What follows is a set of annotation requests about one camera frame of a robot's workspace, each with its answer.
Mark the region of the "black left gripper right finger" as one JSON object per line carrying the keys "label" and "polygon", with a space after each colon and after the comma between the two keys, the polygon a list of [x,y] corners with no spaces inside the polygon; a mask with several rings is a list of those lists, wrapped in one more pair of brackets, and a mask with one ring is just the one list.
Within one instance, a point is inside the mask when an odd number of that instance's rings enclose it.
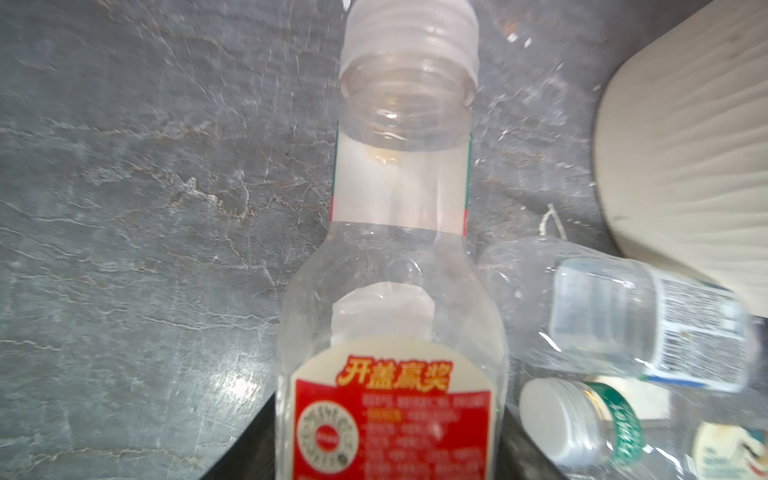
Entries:
{"label": "black left gripper right finger", "polygon": [[566,480],[534,445],[513,412],[506,408],[495,461],[496,480]]}

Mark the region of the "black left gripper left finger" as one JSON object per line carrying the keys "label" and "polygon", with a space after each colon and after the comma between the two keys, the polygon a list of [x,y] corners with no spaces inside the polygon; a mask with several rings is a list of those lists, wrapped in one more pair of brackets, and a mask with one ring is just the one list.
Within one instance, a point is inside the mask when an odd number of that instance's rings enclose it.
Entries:
{"label": "black left gripper left finger", "polygon": [[272,395],[243,434],[201,479],[272,480],[276,473],[275,460],[275,395]]}

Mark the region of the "clear bottle red label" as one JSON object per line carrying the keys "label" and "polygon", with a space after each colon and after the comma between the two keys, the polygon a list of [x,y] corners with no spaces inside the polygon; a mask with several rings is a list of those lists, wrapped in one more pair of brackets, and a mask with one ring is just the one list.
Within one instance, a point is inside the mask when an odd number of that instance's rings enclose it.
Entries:
{"label": "clear bottle red label", "polygon": [[466,250],[479,23],[467,1],[357,1],[330,224],[285,294],[279,479],[490,479],[508,386]]}

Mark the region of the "cream ribbed waste bin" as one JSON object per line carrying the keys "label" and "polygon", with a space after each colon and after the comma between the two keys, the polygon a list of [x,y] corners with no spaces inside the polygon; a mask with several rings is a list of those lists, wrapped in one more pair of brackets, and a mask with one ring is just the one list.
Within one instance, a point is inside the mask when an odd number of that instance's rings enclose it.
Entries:
{"label": "cream ribbed waste bin", "polygon": [[767,5],[714,1],[627,60],[599,104],[593,165],[629,258],[767,313]]}

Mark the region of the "clear bottle white barcode label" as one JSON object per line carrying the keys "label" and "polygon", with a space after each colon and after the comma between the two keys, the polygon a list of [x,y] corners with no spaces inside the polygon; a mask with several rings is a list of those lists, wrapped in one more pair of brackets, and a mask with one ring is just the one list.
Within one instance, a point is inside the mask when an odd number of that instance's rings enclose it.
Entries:
{"label": "clear bottle white barcode label", "polygon": [[755,319],[719,285],[547,236],[492,245],[478,269],[531,367],[728,393],[758,375]]}

